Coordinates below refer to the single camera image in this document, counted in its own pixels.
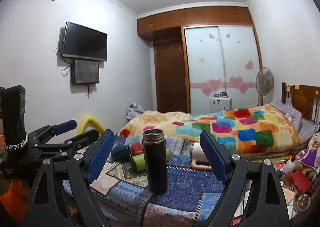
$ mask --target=yellow foam tube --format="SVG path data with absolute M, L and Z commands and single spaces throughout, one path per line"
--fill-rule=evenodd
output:
M 93 127 L 99 131 L 101 134 L 106 130 L 94 117 L 90 115 L 84 116 L 83 120 L 81 121 L 79 127 L 78 127 L 78 132 L 77 135 L 82 134 L 85 131 L 85 127 L 87 126 L 88 123 L 91 123 Z

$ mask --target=blue gripper pad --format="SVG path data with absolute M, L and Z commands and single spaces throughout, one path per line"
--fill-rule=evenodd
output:
M 224 145 L 215 140 L 210 131 L 202 131 L 200 133 L 200 146 L 212 172 L 219 181 L 226 185 L 230 180 L 232 170 L 230 152 Z
M 62 133 L 68 132 L 77 127 L 77 122 L 75 120 L 69 120 L 67 122 L 61 123 L 59 125 L 54 126 L 51 129 L 51 134 L 53 136 L 58 136 Z
M 96 148 L 91 160 L 87 163 L 87 177 L 86 181 L 91 184 L 94 180 L 97 180 L 106 163 L 108 156 L 115 144 L 115 134 L 112 130 L 105 130 L 105 132 L 99 137 L 102 138 L 100 145 Z

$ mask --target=wooden headboard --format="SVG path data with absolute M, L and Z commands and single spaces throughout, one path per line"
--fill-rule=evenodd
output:
M 304 119 L 315 122 L 318 114 L 318 100 L 320 99 L 320 87 L 293 85 L 288 86 L 282 83 L 282 102 L 286 102 L 286 98 L 291 95 L 292 105 L 295 109 L 302 113 Z

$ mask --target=white bottle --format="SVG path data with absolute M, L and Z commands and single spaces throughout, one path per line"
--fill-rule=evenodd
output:
M 295 158 L 292 157 L 291 159 L 289 159 L 287 161 L 287 163 L 285 163 L 284 165 L 284 173 L 287 175 L 287 174 L 291 174 L 296 166 L 296 161 L 294 160 Z

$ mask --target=black thermos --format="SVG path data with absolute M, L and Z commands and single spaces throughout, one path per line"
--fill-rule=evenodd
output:
M 168 188 L 166 147 L 163 131 L 146 130 L 143 133 L 144 160 L 146 163 L 149 191 L 163 194 Z

